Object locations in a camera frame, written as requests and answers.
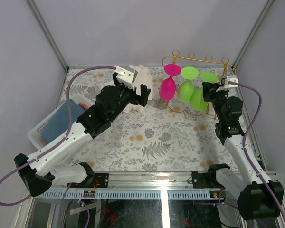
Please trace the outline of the gold wire wine glass rack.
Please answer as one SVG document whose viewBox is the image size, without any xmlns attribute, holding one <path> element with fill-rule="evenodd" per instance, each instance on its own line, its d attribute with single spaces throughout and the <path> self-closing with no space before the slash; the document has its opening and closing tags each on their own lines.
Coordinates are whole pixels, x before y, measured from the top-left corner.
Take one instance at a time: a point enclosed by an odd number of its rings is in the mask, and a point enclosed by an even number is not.
<svg viewBox="0 0 285 228">
<path fill-rule="evenodd" d="M 177 52 L 177 54 L 172 52 L 172 54 L 170 56 L 166 56 L 164 59 L 167 59 L 169 57 L 173 58 L 173 61 L 172 61 L 173 64 L 176 64 L 176 61 L 177 61 L 178 58 L 185 59 L 185 60 L 191 60 L 191 61 L 212 63 L 212 64 L 221 64 L 223 66 L 223 73 L 222 73 L 221 77 L 218 77 L 218 81 L 223 79 L 223 78 L 225 78 L 226 76 L 228 76 L 227 75 L 227 68 L 228 67 L 230 67 L 232 69 L 233 74 L 237 74 L 237 72 L 238 72 L 238 69 L 234 65 L 230 64 L 229 61 L 225 62 L 224 59 L 221 59 L 220 62 L 213 61 L 213 57 L 211 57 L 210 59 L 207 59 L 205 57 L 203 60 L 202 59 L 196 59 L 195 58 L 195 54 L 192 54 L 192 56 L 190 54 L 188 54 L 187 57 L 181 57 L 179 51 Z M 179 86 L 185 81 L 185 79 L 181 76 L 181 73 L 180 73 L 178 76 L 174 77 L 174 81 L 175 81 L 176 86 L 177 86 L 175 95 L 177 95 Z M 192 114 L 188 110 L 183 110 L 183 111 L 174 110 L 174 109 L 169 107 L 169 100 L 164 100 L 164 99 L 161 99 L 161 98 L 159 99 L 158 104 L 157 104 L 157 107 L 160 107 L 160 106 L 165 107 L 165 108 L 169 108 L 171 111 L 176 112 L 176 113 L 186 112 L 186 113 L 188 113 L 191 116 L 209 115 L 209 104 L 207 106 L 207 109 L 205 111 L 202 111 L 201 114 Z"/>
</svg>

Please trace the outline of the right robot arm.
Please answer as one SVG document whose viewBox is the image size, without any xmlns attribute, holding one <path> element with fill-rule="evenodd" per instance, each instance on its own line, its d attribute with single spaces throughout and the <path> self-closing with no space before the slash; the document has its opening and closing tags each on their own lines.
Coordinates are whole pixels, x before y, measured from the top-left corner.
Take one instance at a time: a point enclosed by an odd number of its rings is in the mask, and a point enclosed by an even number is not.
<svg viewBox="0 0 285 228">
<path fill-rule="evenodd" d="M 218 117 L 216 136 L 231 154 L 241 174 L 239 178 L 225 164 L 212 165 L 209 170 L 213 172 L 207 175 L 208 184 L 225 187 L 236 199 L 238 211 L 245 220 L 279 216 L 285 220 L 282 184 L 271 180 L 246 143 L 248 132 L 243 131 L 239 123 L 242 100 L 228 96 L 226 85 L 204 82 L 202 89 L 204 101 L 212 103 Z"/>
</svg>

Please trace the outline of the green plastic wine glass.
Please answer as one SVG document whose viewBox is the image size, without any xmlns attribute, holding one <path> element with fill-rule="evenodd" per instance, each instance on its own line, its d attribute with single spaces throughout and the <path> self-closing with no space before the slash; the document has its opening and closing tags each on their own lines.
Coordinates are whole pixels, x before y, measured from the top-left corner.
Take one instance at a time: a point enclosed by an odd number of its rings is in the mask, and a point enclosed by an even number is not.
<svg viewBox="0 0 285 228">
<path fill-rule="evenodd" d="M 215 83 L 218 81 L 218 76 L 211 72 L 202 72 L 200 74 L 200 78 L 203 82 L 208 83 Z M 190 100 L 190 105 L 194 110 L 199 112 L 205 111 L 207 109 L 208 103 L 205 102 L 203 99 L 202 87 L 193 93 L 192 98 Z"/>
<path fill-rule="evenodd" d="M 199 76 L 199 72 L 196 68 L 187 66 L 181 70 L 181 76 L 185 81 L 179 86 L 177 98 L 183 103 L 188 103 L 195 92 L 192 80 Z"/>
</svg>

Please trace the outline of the magenta plastic wine glass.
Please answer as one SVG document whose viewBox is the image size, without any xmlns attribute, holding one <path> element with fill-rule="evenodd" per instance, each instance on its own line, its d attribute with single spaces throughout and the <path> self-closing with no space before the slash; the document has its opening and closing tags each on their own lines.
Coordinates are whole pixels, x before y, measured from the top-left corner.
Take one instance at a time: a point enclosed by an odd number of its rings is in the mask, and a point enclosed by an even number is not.
<svg viewBox="0 0 285 228">
<path fill-rule="evenodd" d="M 164 71 L 169 77 L 163 80 L 159 89 L 159 96 L 161 99 L 171 100 L 175 96 L 177 88 L 174 77 L 181 73 L 181 68 L 177 64 L 172 63 L 167 64 L 164 67 Z"/>
</svg>

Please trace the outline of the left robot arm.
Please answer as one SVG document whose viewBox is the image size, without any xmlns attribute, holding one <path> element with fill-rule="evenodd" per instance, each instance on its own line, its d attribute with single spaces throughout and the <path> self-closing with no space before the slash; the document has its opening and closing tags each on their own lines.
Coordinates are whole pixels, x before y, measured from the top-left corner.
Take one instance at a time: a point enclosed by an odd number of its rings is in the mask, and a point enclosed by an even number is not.
<svg viewBox="0 0 285 228">
<path fill-rule="evenodd" d="M 43 194 L 52 186 L 96 186 L 95 173 L 86 162 L 60 168 L 55 166 L 111 127 L 128 104 L 147 105 L 152 91 L 147 85 L 152 81 L 147 73 L 135 72 L 134 76 L 129 76 L 114 72 L 113 80 L 114 85 L 103 87 L 95 98 L 95 104 L 81 114 L 66 133 L 39 151 L 15 157 L 18 174 L 32 197 Z"/>
</svg>

